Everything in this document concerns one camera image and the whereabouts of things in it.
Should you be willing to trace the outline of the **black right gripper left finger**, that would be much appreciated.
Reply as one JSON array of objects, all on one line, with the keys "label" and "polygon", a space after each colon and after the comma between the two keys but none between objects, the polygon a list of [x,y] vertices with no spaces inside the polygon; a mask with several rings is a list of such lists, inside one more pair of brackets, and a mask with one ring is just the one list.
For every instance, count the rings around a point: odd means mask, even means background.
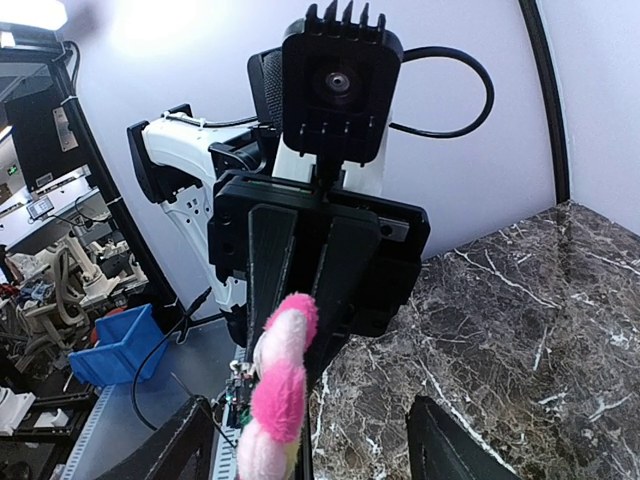
[{"label": "black right gripper left finger", "polygon": [[214,425],[209,401],[186,401],[143,445],[98,479],[209,479]]}]

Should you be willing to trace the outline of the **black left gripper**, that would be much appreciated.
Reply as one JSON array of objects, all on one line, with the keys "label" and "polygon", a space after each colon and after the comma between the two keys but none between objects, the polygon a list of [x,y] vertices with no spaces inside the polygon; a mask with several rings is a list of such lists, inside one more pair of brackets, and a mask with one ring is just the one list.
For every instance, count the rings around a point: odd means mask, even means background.
[{"label": "black left gripper", "polygon": [[305,354],[313,388],[350,335],[381,335],[404,304],[430,234],[421,207],[343,189],[231,171],[214,187],[209,258],[248,288],[245,360],[289,293],[313,296],[317,333]]}]

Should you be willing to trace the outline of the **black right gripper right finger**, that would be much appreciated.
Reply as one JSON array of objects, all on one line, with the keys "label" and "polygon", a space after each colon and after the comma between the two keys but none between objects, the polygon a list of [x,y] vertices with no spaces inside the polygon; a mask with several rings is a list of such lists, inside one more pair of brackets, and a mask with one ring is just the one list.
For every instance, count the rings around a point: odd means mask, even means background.
[{"label": "black right gripper right finger", "polygon": [[518,479],[428,396],[415,397],[406,425],[412,479]]}]

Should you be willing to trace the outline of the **pink flower brooch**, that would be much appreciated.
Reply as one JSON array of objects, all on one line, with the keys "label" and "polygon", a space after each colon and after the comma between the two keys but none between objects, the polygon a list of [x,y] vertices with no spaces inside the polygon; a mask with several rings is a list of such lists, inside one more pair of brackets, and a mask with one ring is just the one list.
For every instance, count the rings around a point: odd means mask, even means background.
[{"label": "pink flower brooch", "polygon": [[258,383],[251,395],[250,420],[236,450],[242,480],[288,479],[295,469],[306,414],[304,357],[318,321],[313,297],[293,293],[266,322],[253,352]]}]

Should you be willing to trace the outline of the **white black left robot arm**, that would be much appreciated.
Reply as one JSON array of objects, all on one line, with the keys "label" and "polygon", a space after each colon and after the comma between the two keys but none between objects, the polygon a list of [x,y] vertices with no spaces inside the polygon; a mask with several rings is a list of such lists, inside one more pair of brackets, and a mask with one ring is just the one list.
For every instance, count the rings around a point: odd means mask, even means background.
[{"label": "white black left robot arm", "polygon": [[426,212],[382,197],[398,56],[276,48],[252,56],[257,122],[219,139],[189,105],[128,129],[134,170],[203,260],[208,295],[249,358],[289,294],[320,313],[317,379],[353,336],[383,335],[430,233]]}]

